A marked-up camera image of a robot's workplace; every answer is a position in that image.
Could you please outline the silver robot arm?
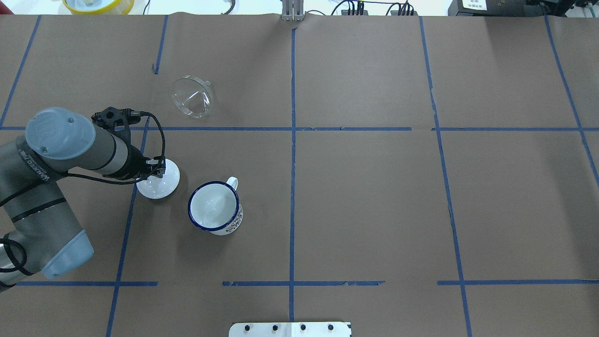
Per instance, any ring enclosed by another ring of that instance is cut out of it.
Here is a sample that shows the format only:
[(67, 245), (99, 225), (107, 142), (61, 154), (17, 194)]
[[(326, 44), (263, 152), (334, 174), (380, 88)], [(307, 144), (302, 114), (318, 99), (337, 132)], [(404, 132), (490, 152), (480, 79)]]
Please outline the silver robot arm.
[(131, 143), (130, 126), (142, 117), (158, 123), (147, 111), (109, 107), (87, 118), (50, 107), (2, 145), (1, 207), (14, 226), (1, 237), (2, 292), (37, 273), (61, 277), (94, 255), (58, 181), (135, 185), (165, 174), (165, 145), (149, 158)]

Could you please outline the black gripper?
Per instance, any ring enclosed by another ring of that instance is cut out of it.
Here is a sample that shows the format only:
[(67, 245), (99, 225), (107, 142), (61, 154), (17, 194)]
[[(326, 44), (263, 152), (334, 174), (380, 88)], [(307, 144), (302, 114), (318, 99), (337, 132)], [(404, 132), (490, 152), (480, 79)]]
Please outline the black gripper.
[(162, 179), (166, 173), (166, 159), (150, 159), (144, 156), (136, 147), (128, 145), (128, 155), (124, 166), (119, 170), (119, 180), (139, 179), (148, 175)]

